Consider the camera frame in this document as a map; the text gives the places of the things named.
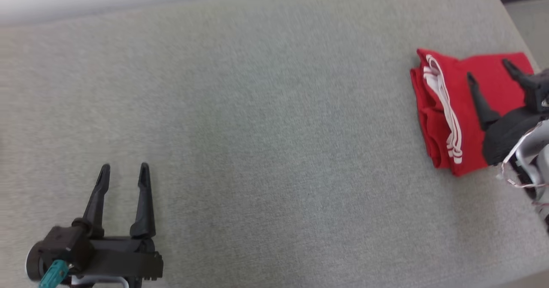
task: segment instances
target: gray floor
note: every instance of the gray floor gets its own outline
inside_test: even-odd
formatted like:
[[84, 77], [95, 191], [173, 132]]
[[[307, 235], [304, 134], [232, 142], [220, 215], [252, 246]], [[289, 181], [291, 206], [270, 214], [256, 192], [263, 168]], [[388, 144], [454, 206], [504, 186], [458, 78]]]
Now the gray floor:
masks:
[[[549, 68], [549, 0], [520, 0], [505, 8], [540, 68]], [[549, 270], [497, 288], [545, 288]]]

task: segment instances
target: teal connector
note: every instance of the teal connector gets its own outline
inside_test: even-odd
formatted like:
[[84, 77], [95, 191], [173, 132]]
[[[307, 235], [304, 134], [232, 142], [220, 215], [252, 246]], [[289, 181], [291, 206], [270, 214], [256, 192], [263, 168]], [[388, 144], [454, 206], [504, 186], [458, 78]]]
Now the teal connector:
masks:
[[69, 266], [63, 260], [56, 260], [51, 264], [48, 271], [40, 281], [38, 288], [55, 288], [69, 274]]

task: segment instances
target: gray table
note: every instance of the gray table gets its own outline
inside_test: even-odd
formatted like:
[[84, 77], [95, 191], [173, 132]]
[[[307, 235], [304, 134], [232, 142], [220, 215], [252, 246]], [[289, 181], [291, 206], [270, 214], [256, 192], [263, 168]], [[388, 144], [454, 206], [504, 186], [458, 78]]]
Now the gray table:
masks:
[[200, 0], [0, 30], [0, 286], [84, 211], [126, 235], [151, 166], [145, 287], [448, 287], [549, 267], [520, 191], [435, 170], [415, 49], [526, 51], [498, 0]]

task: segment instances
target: red folded garment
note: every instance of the red folded garment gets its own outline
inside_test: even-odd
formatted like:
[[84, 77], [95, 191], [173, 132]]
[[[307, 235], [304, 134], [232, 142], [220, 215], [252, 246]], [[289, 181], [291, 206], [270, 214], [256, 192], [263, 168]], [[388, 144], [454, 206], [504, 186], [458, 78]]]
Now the red folded garment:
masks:
[[467, 83], [474, 75], [492, 110], [501, 116], [524, 106], [524, 92], [502, 64], [509, 59], [532, 74], [524, 53], [478, 55], [459, 61], [438, 52], [418, 49], [421, 65], [410, 71], [416, 92], [419, 123], [427, 154], [437, 168], [450, 168], [455, 176], [487, 167], [482, 155], [484, 131]]

